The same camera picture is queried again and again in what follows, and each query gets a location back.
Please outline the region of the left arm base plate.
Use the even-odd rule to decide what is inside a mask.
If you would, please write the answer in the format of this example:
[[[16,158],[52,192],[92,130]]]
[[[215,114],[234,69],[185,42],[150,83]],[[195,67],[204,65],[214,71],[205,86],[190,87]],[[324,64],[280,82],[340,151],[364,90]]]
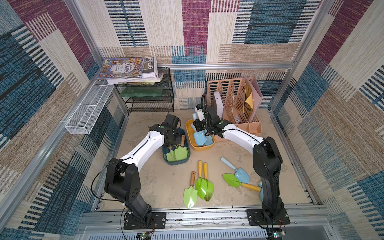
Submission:
[[[124,215],[124,230],[151,230],[164,229],[166,227],[167,213],[152,212],[143,219],[134,214]]]

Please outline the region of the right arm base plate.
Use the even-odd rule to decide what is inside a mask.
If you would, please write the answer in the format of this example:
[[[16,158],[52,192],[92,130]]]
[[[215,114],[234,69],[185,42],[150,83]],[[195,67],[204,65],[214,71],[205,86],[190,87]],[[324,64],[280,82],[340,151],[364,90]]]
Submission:
[[[247,209],[246,214],[250,226],[271,227],[274,225],[275,227],[279,227],[280,225],[291,224],[286,209],[281,209],[274,214],[264,211],[263,209]]]

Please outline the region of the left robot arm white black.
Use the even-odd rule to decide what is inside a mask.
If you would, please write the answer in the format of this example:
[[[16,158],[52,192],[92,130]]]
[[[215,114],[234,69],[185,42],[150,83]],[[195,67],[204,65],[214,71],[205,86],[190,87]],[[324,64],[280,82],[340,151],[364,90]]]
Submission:
[[[105,193],[123,203],[137,223],[149,225],[152,207],[140,195],[140,171],[147,160],[161,147],[181,143],[180,119],[167,114],[163,123],[149,127],[144,139],[120,159],[107,165]]]

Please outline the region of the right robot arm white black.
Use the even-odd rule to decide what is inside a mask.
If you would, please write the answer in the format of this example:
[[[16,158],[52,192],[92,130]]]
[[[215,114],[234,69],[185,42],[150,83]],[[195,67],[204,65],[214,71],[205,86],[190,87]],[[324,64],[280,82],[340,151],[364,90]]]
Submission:
[[[198,117],[194,121],[196,130],[206,130],[211,135],[219,136],[238,144],[253,155],[253,167],[262,182],[263,220],[265,224],[274,224],[285,210],[280,195],[279,176],[283,159],[275,140],[261,138],[241,130],[228,120],[221,120],[212,106],[198,104],[195,107]]]

